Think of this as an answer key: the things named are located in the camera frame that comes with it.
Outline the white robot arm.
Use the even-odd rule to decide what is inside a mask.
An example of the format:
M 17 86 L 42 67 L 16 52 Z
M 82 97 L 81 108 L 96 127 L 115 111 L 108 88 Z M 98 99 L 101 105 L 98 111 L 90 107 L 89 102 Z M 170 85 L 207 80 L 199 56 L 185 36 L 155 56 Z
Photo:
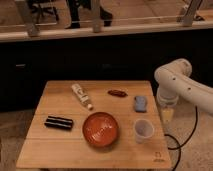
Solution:
M 163 108 L 173 108 L 184 98 L 213 117 L 213 88 L 190 78 L 191 63 L 184 58 L 158 67 L 154 78 L 158 83 L 156 98 Z

